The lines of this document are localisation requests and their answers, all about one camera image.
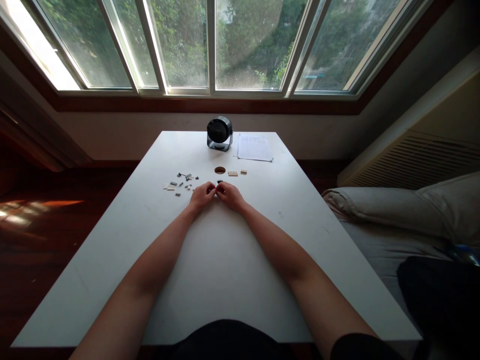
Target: forearm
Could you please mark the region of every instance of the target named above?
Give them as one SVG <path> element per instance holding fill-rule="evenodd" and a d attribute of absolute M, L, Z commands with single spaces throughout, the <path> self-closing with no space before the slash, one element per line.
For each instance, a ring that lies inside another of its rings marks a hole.
<path fill-rule="evenodd" d="M 198 211 L 187 206 L 137 259 L 71 359 L 134 359 L 160 290 Z"/>
<path fill-rule="evenodd" d="M 269 262 L 291 288 L 324 359 L 350 333 L 376 336 L 310 255 L 252 206 L 240 210 Z"/>
<path fill-rule="evenodd" d="M 133 264 L 120 286 L 158 296 L 172 272 L 192 221 L 198 214 L 187 206 Z"/>
<path fill-rule="evenodd" d="M 251 205 L 245 203 L 240 214 L 248 223 L 268 261 L 289 285 L 318 267 L 294 239 Z"/>

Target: hand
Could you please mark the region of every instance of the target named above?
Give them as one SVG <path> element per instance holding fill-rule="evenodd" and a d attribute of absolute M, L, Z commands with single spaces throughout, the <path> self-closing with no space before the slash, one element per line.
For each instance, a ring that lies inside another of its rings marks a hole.
<path fill-rule="evenodd" d="M 216 195 L 227 204 L 230 209 L 238 213 L 247 205 L 240 191 L 231 183 L 225 181 L 222 181 L 216 186 Z"/>
<path fill-rule="evenodd" d="M 190 204 L 196 211 L 201 211 L 215 196 L 217 190 L 213 182 L 206 182 L 195 188 L 195 191 L 191 194 Z"/>

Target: black shirt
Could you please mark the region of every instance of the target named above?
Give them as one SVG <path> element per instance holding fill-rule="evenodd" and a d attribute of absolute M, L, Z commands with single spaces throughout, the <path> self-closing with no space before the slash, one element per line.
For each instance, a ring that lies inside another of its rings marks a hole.
<path fill-rule="evenodd" d="M 163 359 L 294 360 L 293 354 L 267 334 L 236 320 L 211 322 L 171 347 Z M 402 360 L 390 346 L 376 337 L 353 333 L 340 338 L 330 354 L 331 360 Z"/>

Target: pillow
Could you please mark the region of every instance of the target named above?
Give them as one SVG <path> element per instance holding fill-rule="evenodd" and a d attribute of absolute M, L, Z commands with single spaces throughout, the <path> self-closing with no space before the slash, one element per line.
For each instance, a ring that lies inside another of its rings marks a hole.
<path fill-rule="evenodd" d="M 480 247 L 480 171 L 415 193 L 441 217 L 450 240 Z"/>
<path fill-rule="evenodd" d="M 442 218 L 414 190 L 390 187 L 338 187 L 322 196 L 351 218 L 392 225 L 423 234 L 448 238 Z"/>

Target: wooden window trim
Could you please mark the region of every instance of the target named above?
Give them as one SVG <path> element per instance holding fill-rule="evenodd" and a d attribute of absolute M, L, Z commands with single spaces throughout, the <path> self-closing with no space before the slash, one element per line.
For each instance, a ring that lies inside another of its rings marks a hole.
<path fill-rule="evenodd" d="M 444 14 L 453 0 L 435 0 L 356 101 L 62 96 L 0 26 L 0 50 L 57 112 L 295 114 L 356 116 Z"/>

